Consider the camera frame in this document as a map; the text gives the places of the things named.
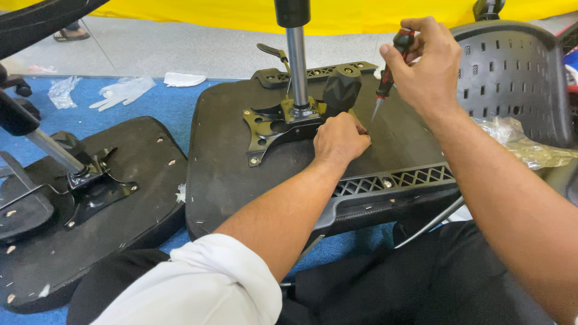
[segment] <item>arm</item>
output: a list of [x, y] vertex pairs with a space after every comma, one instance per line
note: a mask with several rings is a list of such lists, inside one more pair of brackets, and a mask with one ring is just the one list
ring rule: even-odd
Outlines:
[[559, 324], [578, 313], [578, 208], [476, 125], [456, 100], [460, 46], [432, 17], [402, 20], [421, 31], [408, 67], [380, 49], [401, 97], [437, 137], [469, 210], [496, 254]]
[[349, 162], [369, 146], [351, 114], [330, 117], [313, 139], [315, 159], [299, 174], [232, 215], [214, 233], [229, 235], [257, 253], [278, 282], [301, 253]]

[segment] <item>sandal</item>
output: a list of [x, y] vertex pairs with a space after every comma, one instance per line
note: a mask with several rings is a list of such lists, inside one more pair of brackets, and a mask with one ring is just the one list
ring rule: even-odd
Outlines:
[[73, 40], [83, 40], [90, 37], [89, 33], [84, 33], [79, 36], [67, 36], [64, 29], [61, 29], [52, 35], [57, 42], [71, 42]]

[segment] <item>white sleeve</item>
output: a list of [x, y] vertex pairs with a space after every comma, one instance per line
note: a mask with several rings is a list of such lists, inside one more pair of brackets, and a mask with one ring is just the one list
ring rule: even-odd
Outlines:
[[211, 234], [171, 251], [120, 294], [93, 325], [275, 324], [281, 290], [259, 255]]

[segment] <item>white tissue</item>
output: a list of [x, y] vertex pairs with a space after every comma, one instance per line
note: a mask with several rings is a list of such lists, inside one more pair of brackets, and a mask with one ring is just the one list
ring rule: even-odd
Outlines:
[[196, 86], [207, 79], [207, 76], [185, 75], [183, 73], [167, 72], [165, 83], [167, 87], [190, 87]]

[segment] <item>blue carpet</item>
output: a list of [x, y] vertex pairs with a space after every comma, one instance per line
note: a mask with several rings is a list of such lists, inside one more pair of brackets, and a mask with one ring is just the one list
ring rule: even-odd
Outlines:
[[[165, 87], [162, 81], [156, 80], [157, 85], [135, 102], [127, 106], [118, 104], [99, 112], [97, 109], [89, 109], [88, 106], [101, 101], [103, 97], [98, 91], [102, 87], [116, 83], [117, 78], [81, 79], [71, 92], [71, 98], [77, 107], [69, 109], [56, 109], [48, 98], [48, 89], [52, 81], [58, 80], [61, 79], [39, 77], [26, 80], [33, 91], [33, 95], [28, 99], [40, 110], [42, 117], [40, 128], [47, 134], [66, 130], [83, 139], [134, 117], [152, 116], [167, 127], [185, 154], [188, 153], [190, 123], [197, 98], [203, 90], [217, 84], [203, 82], [195, 87], [176, 88]], [[15, 96], [11, 90], [7, 93]], [[23, 166], [30, 165], [45, 156], [44, 152], [25, 137], [10, 139], [10, 135], [3, 129], [0, 129], [0, 150], [8, 151]], [[325, 238], [291, 270], [287, 278], [292, 278], [298, 271], [330, 263], [345, 256], [369, 253], [381, 243], [393, 247], [392, 227], [393, 223], [388, 223]], [[182, 228], [159, 249], [168, 253], [188, 241], [187, 230]], [[18, 315], [0, 309], [0, 324], [65, 324], [66, 311], [67, 308], [63, 307], [33, 315]]]

